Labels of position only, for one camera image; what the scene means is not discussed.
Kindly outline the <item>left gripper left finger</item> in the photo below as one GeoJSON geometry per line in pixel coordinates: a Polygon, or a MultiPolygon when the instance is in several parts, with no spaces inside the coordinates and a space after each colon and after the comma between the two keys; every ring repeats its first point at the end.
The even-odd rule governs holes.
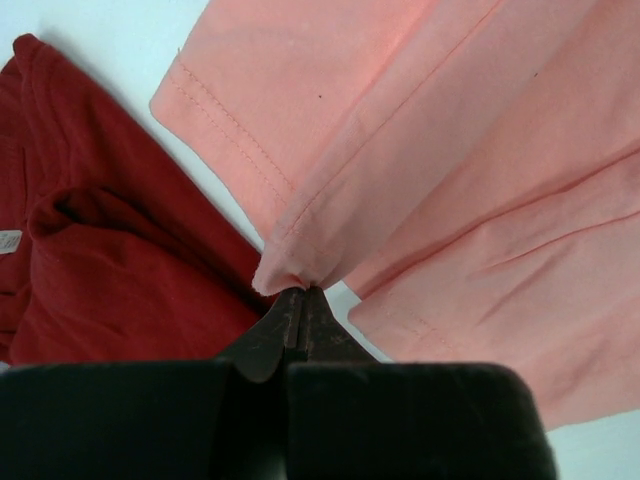
{"type": "Polygon", "coordinates": [[[303,293],[218,357],[57,364],[1,377],[5,479],[282,479],[280,382],[303,293]]]}

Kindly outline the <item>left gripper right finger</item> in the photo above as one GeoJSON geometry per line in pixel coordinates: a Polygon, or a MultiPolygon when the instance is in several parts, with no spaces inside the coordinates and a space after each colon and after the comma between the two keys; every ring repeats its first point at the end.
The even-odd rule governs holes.
{"type": "Polygon", "coordinates": [[[287,370],[291,479],[554,479],[532,393],[492,363],[378,363],[318,288],[287,370]]]}

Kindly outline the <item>pink polo shirt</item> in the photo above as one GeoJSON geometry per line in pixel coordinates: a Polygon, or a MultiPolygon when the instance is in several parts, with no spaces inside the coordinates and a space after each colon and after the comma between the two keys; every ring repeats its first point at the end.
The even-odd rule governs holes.
{"type": "Polygon", "coordinates": [[[265,246],[396,361],[515,370],[544,424],[639,406],[635,1],[213,1],[151,100],[265,246]]]}

